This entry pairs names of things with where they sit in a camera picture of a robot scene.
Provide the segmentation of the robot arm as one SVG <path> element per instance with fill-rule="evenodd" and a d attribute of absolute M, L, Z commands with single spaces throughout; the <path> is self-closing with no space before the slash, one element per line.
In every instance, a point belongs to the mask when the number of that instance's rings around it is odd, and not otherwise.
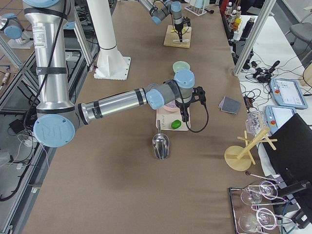
<path fill-rule="evenodd" d="M 150 14 L 155 24 L 160 24 L 167 16 L 171 15 L 173 18 L 174 28 L 177 31 L 180 39 L 182 38 L 182 29 L 184 26 L 184 19 L 182 18 L 182 6 L 179 1 L 167 0 L 164 6 L 158 8 L 149 0 L 138 1 Z"/>
<path fill-rule="evenodd" d="M 182 29 L 189 19 L 182 17 L 178 1 L 166 0 L 161 9 L 149 0 L 140 3 L 148 10 L 152 21 L 160 24 L 171 16 L 182 42 Z M 175 101 L 188 122 L 187 106 L 195 96 L 195 76 L 189 70 L 178 72 L 161 85 L 149 85 L 133 91 L 105 97 L 89 103 L 78 103 L 70 97 L 68 70 L 65 59 L 64 28 L 75 15 L 73 0 L 23 0 L 25 17 L 32 25 L 35 43 L 36 73 L 39 79 L 37 120 L 32 127 L 39 143 L 51 148 L 68 144 L 76 131 L 113 113 L 149 104 L 154 110 Z M 117 48 L 111 11 L 107 0 L 87 0 L 91 20 L 99 45 L 95 78 L 126 80 L 131 58 Z"/>

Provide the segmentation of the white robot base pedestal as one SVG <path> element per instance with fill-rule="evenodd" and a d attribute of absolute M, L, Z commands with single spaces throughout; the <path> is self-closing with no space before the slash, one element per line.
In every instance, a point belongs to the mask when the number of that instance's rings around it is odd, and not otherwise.
<path fill-rule="evenodd" d="M 126 80 L 131 63 L 117 48 L 112 17 L 107 0 L 87 1 L 100 52 L 94 78 Z"/>

